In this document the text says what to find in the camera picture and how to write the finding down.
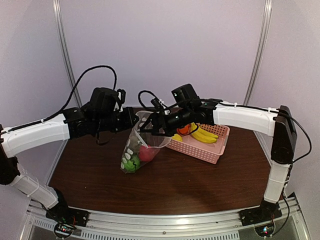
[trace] banana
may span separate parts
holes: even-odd
[[[195,123],[191,124],[191,131],[194,131],[197,128],[197,125]],[[206,136],[202,134],[199,130],[191,133],[192,137],[194,137],[196,140],[206,143],[206,144],[213,144],[217,141],[215,137],[212,136]]]
[[[193,129],[196,129],[197,125],[194,122],[191,123],[191,125],[193,126]],[[216,139],[219,138],[218,135],[215,135],[215,134],[213,134],[211,132],[208,132],[208,131],[202,129],[200,126],[199,126],[197,132],[199,132],[199,133],[201,133],[201,134],[203,134],[205,136],[208,136],[208,137],[212,137],[212,138],[216,138]]]
[[[175,134],[172,139],[176,140],[176,141],[179,141],[179,142],[182,142],[182,137],[179,135],[179,134]]]

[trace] green ball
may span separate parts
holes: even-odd
[[[134,173],[140,167],[140,159],[136,155],[133,155],[130,160],[127,160],[126,163],[124,163],[123,161],[122,163],[124,168],[131,173]]]

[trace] dark wood surface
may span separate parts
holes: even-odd
[[[231,127],[216,165],[163,148],[136,173],[125,174],[120,163],[129,133],[116,134],[106,146],[92,136],[70,140],[50,185],[72,207],[124,214],[209,213],[260,204],[270,166],[253,132]]]

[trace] toy fruit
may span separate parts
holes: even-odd
[[[121,168],[126,169],[130,173],[134,173],[140,167],[140,160],[137,155],[133,155],[130,160],[122,158]]]
[[[150,162],[157,154],[157,150],[157,148],[152,148],[149,145],[148,147],[141,146],[138,154],[140,161]]]
[[[182,137],[177,133],[175,135],[173,135],[172,139],[176,140],[176,141],[179,141],[179,142],[182,142]]]
[[[187,135],[189,133],[189,130],[190,130],[190,124],[186,125],[183,128],[178,128],[176,131],[178,132],[178,134]]]
[[[197,125],[193,122],[191,124],[191,132],[193,132],[195,129],[197,128]],[[206,143],[206,144],[213,144],[217,141],[218,137],[217,135],[207,132],[205,131],[207,134],[203,134],[203,130],[202,128],[198,128],[197,131],[191,133],[192,137],[194,137],[195,139],[197,139],[198,141],[202,142],[202,143]]]

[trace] robotic arm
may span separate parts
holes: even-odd
[[[91,99],[81,108],[65,109],[48,121],[39,121],[23,127],[0,125],[0,184],[17,188],[28,197],[39,201],[48,210],[48,216],[57,222],[75,216],[77,225],[85,225],[85,212],[73,212],[68,208],[61,192],[41,184],[20,164],[17,154],[47,143],[92,135],[99,139],[99,133],[117,133],[132,128],[138,117],[132,107],[122,107],[126,92],[97,87]]]
[[[149,116],[140,131],[170,137],[177,133],[178,128],[195,122],[233,126],[273,137],[271,171],[261,205],[241,211],[240,218],[242,225],[246,226],[280,217],[278,201],[289,180],[297,141],[294,123],[286,117],[291,116],[289,108],[248,108],[220,99],[200,99],[191,84],[176,88],[172,94],[177,102],[175,105],[181,109],[168,114],[168,109],[163,108],[159,99],[153,99],[151,102],[157,112]]]

